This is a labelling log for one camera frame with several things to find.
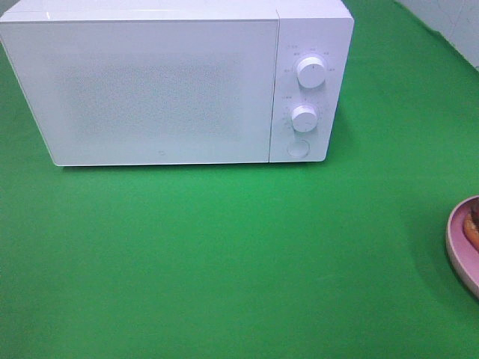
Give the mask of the round white door release button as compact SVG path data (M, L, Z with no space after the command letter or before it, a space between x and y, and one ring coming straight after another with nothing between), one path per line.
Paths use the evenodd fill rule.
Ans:
M299 139L287 146L287 152L293 158L304 158L309 154L310 145L307 141Z

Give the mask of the white microwave door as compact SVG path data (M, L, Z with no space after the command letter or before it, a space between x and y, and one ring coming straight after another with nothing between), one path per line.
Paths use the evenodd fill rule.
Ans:
M265 162L278 23L26 22L1 40L55 164Z

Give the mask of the burger with lettuce and tomato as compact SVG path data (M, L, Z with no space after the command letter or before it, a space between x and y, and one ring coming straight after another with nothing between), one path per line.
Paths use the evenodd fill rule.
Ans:
M479 251L478 199L471 204L463 221L463 233L476 251Z

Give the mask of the pink round plate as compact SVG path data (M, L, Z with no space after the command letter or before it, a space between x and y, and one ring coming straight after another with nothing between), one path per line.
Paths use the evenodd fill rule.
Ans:
M445 246L456 275L474 297L478 298L478 250L466 238L463 222L478 196L458 203L451 211L445 230Z

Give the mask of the lower white microwave knob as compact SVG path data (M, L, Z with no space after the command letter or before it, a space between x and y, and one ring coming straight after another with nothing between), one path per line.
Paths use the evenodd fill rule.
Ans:
M301 105L291 112L291 122L296 132L306 133L317 127L318 115L316 109L310 105Z

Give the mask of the white microwave knob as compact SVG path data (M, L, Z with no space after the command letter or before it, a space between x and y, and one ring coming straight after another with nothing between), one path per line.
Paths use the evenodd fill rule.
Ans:
M301 105L291 112L291 122L296 132L306 133L317 127L318 115L316 109L310 105Z
M326 80L326 63L311 55L301 59L296 65L296 77L299 84L307 89L317 88Z

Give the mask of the upper white microwave knob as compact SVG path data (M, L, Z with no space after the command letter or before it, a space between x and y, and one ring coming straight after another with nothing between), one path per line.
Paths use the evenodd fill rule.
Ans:
M299 84L307 89L317 88L326 80L326 63L311 55L301 59L296 65L296 77Z

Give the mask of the green table cloth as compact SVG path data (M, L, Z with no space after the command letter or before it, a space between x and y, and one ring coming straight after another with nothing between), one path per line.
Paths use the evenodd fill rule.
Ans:
M355 19L321 163L58 168L1 59L3 358L476 358L445 250L478 72L394 1Z

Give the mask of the white microwave oven body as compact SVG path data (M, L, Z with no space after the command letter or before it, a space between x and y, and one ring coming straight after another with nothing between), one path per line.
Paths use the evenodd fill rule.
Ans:
M269 158L265 162L321 162L329 147L332 125L347 62L354 20L341 1L19 1L1 16L4 23L119 21L259 21L278 23ZM302 87L298 62L311 55L326 63L326 80ZM317 127L296 132L291 112L310 105ZM295 140L310 145L304 158L293 158L287 146Z

